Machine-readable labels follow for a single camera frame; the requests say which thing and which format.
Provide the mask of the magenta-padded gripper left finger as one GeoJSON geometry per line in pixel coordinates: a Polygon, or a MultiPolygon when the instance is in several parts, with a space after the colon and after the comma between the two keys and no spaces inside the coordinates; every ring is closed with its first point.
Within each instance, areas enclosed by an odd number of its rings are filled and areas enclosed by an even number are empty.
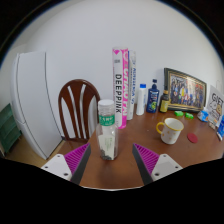
{"type": "Polygon", "coordinates": [[[66,155],[56,154],[42,169],[79,185],[90,154],[91,147],[87,143],[66,155]]]}

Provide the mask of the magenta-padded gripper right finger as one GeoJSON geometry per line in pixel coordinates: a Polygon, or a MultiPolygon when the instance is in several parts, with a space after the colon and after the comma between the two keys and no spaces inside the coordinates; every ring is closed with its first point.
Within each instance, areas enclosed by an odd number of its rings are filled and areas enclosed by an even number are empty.
{"type": "Polygon", "coordinates": [[[136,143],[133,144],[132,153],[145,185],[182,169],[168,154],[157,154],[136,143]]]}

